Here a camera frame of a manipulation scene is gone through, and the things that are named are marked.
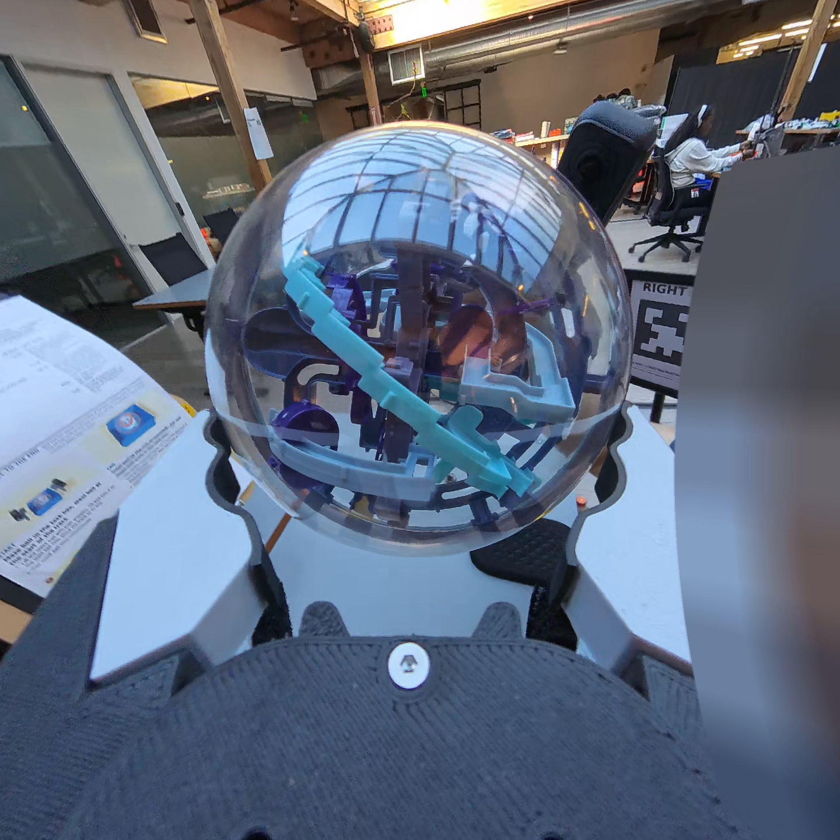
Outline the white paper notice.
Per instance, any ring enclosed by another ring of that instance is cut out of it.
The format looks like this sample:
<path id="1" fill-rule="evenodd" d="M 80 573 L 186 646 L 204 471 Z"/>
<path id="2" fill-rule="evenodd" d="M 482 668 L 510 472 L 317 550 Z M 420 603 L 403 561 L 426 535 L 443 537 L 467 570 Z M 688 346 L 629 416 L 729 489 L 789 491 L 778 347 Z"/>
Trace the white paper notice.
<path id="1" fill-rule="evenodd" d="M 257 108 L 245 108 L 244 116 L 255 158 L 258 161 L 270 160 L 274 157 L 274 152 L 259 110 Z"/>

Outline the clear plastic maze ball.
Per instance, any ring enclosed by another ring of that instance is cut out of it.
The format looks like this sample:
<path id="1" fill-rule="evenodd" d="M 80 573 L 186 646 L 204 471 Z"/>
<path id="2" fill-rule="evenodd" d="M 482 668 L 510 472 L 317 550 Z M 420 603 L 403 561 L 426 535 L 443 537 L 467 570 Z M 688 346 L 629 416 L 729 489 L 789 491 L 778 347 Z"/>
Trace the clear plastic maze ball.
<path id="1" fill-rule="evenodd" d="M 605 157 L 589 143 L 556 170 L 420 121 L 280 169 L 219 257 L 205 352 L 232 449 L 293 520 L 459 553 L 571 494 L 631 367 Z"/>

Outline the grey work table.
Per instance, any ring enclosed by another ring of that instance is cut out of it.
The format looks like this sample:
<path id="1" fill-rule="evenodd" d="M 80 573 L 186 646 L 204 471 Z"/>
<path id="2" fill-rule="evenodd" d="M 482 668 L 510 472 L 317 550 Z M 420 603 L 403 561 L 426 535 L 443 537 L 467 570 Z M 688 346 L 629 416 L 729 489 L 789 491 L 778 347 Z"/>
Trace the grey work table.
<path id="1" fill-rule="evenodd" d="M 214 269 L 207 268 L 134 302 L 133 309 L 179 314 L 186 327 L 204 341 L 204 314 L 213 275 Z"/>

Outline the printed instruction sheet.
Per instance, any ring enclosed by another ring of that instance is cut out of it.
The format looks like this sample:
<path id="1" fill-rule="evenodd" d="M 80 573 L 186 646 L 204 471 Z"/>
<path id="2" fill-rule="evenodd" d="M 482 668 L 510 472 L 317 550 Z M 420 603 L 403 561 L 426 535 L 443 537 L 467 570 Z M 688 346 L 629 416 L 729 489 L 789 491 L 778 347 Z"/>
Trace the printed instruction sheet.
<path id="1" fill-rule="evenodd" d="M 1 303 L 1 575 L 39 603 L 192 421 L 122 352 Z"/>

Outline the black office chair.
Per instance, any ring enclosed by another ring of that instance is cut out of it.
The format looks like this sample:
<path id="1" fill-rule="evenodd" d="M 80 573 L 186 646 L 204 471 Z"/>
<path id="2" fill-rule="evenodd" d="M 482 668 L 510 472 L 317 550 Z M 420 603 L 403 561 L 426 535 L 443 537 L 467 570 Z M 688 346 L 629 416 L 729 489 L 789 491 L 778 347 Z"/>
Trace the black office chair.
<path id="1" fill-rule="evenodd" d="M 714 190 L 697 182 L 675 189 L 665 158 L 660 155 L 655 162 L 657 190 L 648 208 L 647 220 L 651 226 L 666 231 L 633 243 L 628 253 L 638 253 L 637 261 L 642 264 L 657 249 L 678 249 L 682 261 L 688 263 L 693 255 L 701 252 L 704 244 Z"/>

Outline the black framed marker sign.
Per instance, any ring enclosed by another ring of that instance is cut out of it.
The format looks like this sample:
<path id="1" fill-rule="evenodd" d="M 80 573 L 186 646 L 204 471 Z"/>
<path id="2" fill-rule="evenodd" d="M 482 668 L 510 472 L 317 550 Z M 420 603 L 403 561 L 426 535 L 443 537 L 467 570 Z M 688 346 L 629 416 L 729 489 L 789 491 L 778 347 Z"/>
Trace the black framed marker sign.
<path id="1" fill-rule="evenodd" d="M 632 383 L 677 397 L 693 279 L 630 270 L 633 321 Z"/>

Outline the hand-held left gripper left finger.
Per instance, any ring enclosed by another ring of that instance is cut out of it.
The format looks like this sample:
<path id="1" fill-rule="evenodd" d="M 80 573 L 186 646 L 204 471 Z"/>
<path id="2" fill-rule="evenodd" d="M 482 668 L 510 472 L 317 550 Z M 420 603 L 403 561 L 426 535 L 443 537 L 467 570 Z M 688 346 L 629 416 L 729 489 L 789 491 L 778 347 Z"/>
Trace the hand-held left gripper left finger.
<path id="1" fill-rule="evenodd" d="M 197 414 L 116 517 L 91 679 L 172 655 L 201 673 L 253 636 L 289 635 L 286 593 L 239 483 L 224 426 Z"/>

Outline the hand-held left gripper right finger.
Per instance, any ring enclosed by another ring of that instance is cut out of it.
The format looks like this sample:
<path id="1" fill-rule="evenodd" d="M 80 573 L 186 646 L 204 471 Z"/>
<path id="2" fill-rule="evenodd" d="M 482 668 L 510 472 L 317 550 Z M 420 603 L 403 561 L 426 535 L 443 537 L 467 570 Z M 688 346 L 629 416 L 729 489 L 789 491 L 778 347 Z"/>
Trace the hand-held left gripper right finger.
<path id="1" fill-rule="evenodd" d="M 691 673 L 675 454 L 634 406 L 616 416 L 595 488 L 597 503 L 571 526 L 548 517 L 535 523 L 542 576 L 528 635 L 614 673 L 628 672 L 643 656 Z"/>

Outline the metal air vent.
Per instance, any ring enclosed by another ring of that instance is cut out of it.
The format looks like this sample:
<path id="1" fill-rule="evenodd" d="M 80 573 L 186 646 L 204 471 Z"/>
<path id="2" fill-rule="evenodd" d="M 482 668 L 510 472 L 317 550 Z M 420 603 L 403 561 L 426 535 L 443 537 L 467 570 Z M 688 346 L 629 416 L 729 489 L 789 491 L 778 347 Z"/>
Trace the metal air vent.
<path id="1" fill-rule="evenodd" d="M 391 84 L 400 86 L 426 77 L 424 49 L 420 44 L 392 49 L 386 54 Z"/>

